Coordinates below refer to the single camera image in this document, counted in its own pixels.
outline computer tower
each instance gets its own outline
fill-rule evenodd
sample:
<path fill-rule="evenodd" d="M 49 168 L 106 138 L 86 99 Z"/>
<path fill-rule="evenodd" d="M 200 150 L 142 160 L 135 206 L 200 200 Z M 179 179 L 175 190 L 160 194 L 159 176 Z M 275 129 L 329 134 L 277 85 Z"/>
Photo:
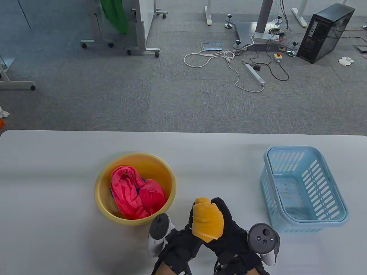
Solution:
<path fill-rule="evenodd" d="M 355 8 L 336 3 L 314 14 L 297 56 L 314 64 L 332 52 L 354 11 Z"/>

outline light blue basket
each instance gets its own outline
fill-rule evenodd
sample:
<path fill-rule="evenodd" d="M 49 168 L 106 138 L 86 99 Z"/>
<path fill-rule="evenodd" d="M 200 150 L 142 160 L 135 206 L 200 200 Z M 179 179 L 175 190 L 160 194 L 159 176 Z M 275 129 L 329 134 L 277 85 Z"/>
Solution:
<path fill-rule="evenodd" d="M 318 232 L 346 223 L 348 209 L 317 149 L 273 146 L 264 161 L 261 186 L 276 231 Z"/>

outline plastic basin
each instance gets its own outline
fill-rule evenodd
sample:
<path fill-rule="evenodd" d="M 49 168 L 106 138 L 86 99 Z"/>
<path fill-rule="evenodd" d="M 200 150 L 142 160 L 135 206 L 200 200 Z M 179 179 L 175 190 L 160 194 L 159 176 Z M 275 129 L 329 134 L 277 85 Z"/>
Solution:
<path fill-rule="evenodd" d="M 143 179 L 153 179 L 164 189 L 167 202 L 157 213 L 139 220 L 129 220 L 121 214 L 111 195 L 110 184 L 111 173 L 122 165 L 134 167 Z M 115 159 L 99 174 L 94 187 L 95 201 L 102 214 L 126 226 L 139 226 L 152 221 L 157 215 L 168 210 L 175 195 L 176 178 L 171 167 L 161 158 L 146 153 L 131 153 Z"/>

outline red cloth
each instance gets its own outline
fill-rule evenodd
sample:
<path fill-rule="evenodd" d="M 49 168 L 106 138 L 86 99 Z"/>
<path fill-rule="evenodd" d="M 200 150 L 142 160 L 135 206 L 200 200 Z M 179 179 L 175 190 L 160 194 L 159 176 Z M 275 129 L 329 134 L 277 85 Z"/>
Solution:
<path fill-rule="evenodd" d="M 130 166 L 120 166 L 112 172 L 111 191 L 118 209 L 130 220 L 149 217 L 167 202 L 163 188 L 155 180 L 144 182 Z"/>

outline hand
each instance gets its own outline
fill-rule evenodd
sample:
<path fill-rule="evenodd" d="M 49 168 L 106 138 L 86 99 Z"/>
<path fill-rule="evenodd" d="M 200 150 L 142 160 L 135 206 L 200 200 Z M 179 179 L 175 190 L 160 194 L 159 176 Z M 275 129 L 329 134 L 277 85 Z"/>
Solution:
<path fill-rule="evenodd" d="M 218 240 L 204 243 L 218 257 L 218 262 L 223 266 L 227 275 L 245 275 L 250 270 L 256 270 L 262 274 L 268 274 L 263 266 L 261 258 L 248 246 L 247 233 L 232 219 L 232 215 L 221 198 L 211 200 L 222 212 L 224 218 L 223 235 Z"/>
<path fill-rule="evenodd" d="M 175 274 L 180 274 L 186 270 L 187 263 L 196 257 L 203 240 L 192 234 L 193 211 L 191 209 L 189 223 L 185 229 L 177 231 L 173 229 L 166 237 L 167 244 L 158 256 L 158 261 L 154 265 L 152 275 L 154 275 L 160 265 L 165 263 Z"/>

